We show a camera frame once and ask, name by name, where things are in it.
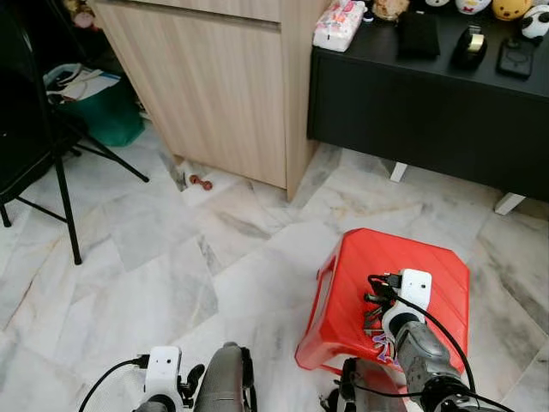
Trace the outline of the black folding chair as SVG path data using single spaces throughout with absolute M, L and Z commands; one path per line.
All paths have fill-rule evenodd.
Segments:
M 87 122 L 60 110 L 48 98 L 43 72 L 22 12 L 0 0 L 0 222 L 12 227 L 8 203 L 23 203 L 65 223 L 72 262 L 82 263 L 75 213 L 63 165 L 67 153 L 90 153 L 115 161 L 144 182 L 149 177 L 90 135 Z M 31 203 L 22 193 L 54 170 L 62 200 L 60 215 Z

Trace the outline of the black wallet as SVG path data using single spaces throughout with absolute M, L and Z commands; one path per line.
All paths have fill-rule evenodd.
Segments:
M 397 20 L 397 55 L 400 58 L 436 58 L 440 54 L 437 17 L 407 11 Z

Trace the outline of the pink tissue pack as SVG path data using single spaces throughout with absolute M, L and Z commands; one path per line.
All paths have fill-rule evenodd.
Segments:
M 332 0 L 315 25 L 312 44 L 322 50 L 345 52 L 366 11 L 362 0 Z

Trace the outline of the red plastic stool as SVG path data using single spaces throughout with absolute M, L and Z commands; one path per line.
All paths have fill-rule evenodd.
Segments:
M 317 297 L 294 354 L 299 367 L 340 373 L 335 357 L 346 354 L 399 372 L 399 362 L 390 365 L 377 361 L 371 335 L 365 333 L 365 311 L 373 307 L 365 302 L 365 295 L 372 292 L 370 276 L 400 270 L 423 270 L 432 275 L 431 301 L 426 310 L 467 352 L 470 271 L 459 256 L 446 248 L 357 228 L 342 235 L 317 272 Z

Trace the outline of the light wooden cabinet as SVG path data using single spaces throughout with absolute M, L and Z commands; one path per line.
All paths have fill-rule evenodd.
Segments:
M 89 0 L 178 160 L 297 196 L 315 25 L 332 0 Z

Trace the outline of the panda plush toy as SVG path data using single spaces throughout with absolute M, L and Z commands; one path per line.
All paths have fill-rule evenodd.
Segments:
M 521 33 L 526 39 L 544 38 L 549 30 L 549 5 L 539 4 L 526 12 L 521 19 Z

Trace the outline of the key bunch with colourful tags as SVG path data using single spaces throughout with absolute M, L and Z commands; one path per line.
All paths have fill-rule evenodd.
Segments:
M 369 330 L 373 348 L 377 351 L 376 358 L 381 364 L 397 365 L 393 341 L 383 330 Z

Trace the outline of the grey robot right leg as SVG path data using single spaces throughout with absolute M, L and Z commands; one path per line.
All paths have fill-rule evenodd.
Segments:
M 387 367 L 347 358 L 340 372 L 323 404 L 326 412 L 408 412 L 407 399 Z

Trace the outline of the black TV console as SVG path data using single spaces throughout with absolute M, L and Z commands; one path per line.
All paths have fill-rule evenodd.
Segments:
M 400 58 L 394 23 L 360 25 L 346 51 L 312 51 L 307 136 L 389 161 L 450 175 L 505 193 L 549 197 L 549 50 L 536 46 L 532 75 L 499 74 L 513 22 L 490 13 L 437 17 L 440 54 Z M 480 25 L 486 54 L 476 70 L 450 65 L 456 40 Z

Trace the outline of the black flat device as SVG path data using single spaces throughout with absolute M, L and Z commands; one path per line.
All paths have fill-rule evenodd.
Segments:
M 499 44 L 497 72 L 509 77 L 527 79 L 532 75 L 536 46 L 529 40 L 509 38 Z

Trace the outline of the brown plush toy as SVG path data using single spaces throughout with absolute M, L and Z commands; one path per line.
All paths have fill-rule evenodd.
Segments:
M 409 0 L 372 0 L 372 13 L 384 21 L 395 22 L 408 11 Z

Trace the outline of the white round plush toy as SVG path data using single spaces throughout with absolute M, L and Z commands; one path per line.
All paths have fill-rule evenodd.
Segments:
M 463 15 L 477 15 L 490 7 L 492 0 L 454 0 L 456 10 Z

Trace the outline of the black tape dispenser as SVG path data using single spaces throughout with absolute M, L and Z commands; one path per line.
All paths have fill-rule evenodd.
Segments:
M 476 70 L 486 54 L 486 35 L 480 25 L 468 25 L 456 40 L 450 65 L 459 70 Z

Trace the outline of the yellow round plush toy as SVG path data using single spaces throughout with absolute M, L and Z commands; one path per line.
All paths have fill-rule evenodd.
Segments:
M 532 8 L 533 0 L 492 0 L 491 11 L 497 19 L 510 22 L 521 19 Z

